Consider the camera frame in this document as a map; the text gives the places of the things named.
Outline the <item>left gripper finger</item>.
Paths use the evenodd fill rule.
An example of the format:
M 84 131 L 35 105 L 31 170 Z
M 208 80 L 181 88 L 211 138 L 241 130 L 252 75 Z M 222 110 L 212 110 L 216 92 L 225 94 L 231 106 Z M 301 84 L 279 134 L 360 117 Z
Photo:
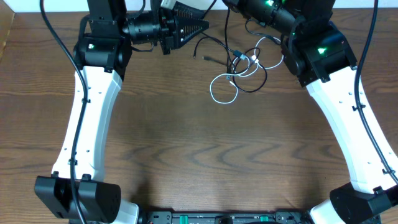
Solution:
M 180 46 L 184 46 L 196 35 L 207 30 L 209 22 L 193 17 L 180 17 Z
M 194 19 L 203 19 L 204 11 L 188 6 L 181 2 L 176 2 L 173 8 L 174 12 L 180 17 L 188 17 Z

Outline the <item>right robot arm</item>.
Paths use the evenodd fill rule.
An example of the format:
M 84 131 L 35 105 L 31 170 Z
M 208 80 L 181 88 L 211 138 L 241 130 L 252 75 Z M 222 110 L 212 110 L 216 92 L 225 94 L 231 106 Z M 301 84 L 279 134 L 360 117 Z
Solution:
M 347 184 L 313 207 L 311 223 L 363 223 L 397 205 L 397 156 L 361 83 L 363 59 L 332 23 L 334 0 L 235 0 L 226 6 L 281 34 L 284 62 L 326 116 L 349 170 Z

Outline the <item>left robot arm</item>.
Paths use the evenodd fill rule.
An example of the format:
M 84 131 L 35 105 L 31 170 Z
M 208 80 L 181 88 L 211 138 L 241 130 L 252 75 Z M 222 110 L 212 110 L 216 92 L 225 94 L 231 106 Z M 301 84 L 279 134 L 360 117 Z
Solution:
M 67 57 L 75 67 L 75 95 L 67 133 L 51 175 L 35 181 L 36 196 L 70 223 L 147 223 L 121 188 L 106 183 L 104 155 L 111 113 L 138 45 L 164 54 L 183 47 L 209 27 L 205 13 L 178 1 L 151 1 L 129 13 L 123 0 L 92 0 Z

